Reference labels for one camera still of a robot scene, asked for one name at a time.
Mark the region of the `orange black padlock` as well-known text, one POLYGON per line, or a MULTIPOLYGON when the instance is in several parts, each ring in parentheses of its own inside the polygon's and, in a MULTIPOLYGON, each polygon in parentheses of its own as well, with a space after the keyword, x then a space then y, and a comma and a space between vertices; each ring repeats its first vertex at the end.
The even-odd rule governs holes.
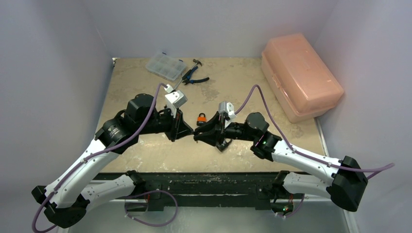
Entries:
POLYGON ((200 114, 198 115, 198 117, 197 117, 196 125, 197 125, 197 126, 202 126, 202 125, 204 125, 206 122, 207 122, 207 118, 206 118, 205 113, 200 113, 200 114))

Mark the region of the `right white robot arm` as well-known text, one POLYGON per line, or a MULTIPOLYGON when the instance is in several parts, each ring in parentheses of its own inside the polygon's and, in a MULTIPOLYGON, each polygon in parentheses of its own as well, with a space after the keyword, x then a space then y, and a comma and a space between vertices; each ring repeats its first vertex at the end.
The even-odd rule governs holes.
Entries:
POLYGON ((194 140, 217 146, 226 139, 251 141, 250 150, 260 159, 287 164, 306 175, 286 172, 273 184, 273 192, 283 198, 290 194, 310 194, 329 198, 338 207, 355 212, 368 185, 358 162, 349 156, 331 158, 293 147, 268 131, 269 123, 261 113, 251 113, 244 123, 225 121, 215 116, 194 131, 194 140))

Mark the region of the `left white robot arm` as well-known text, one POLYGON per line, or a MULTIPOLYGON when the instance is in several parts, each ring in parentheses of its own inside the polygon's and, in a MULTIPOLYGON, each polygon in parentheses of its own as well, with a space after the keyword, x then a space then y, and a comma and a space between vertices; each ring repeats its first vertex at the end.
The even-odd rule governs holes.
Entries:
POLYGON ((58 179, 47 186, 36 186, 32 196, 41 205, 53 226, 69 228, 88 211, 110 200, 147 194, 146 181, 135 170, 97 186, 89 183, 110 162, 138 142, 141 134, 164 133, 170 141, 191 135, 181 106, 187 97, 181 91, 165 96, 166 106, 157 111, 156 98, 138 94, 114 118, 96 132, 85 152, 58 179))

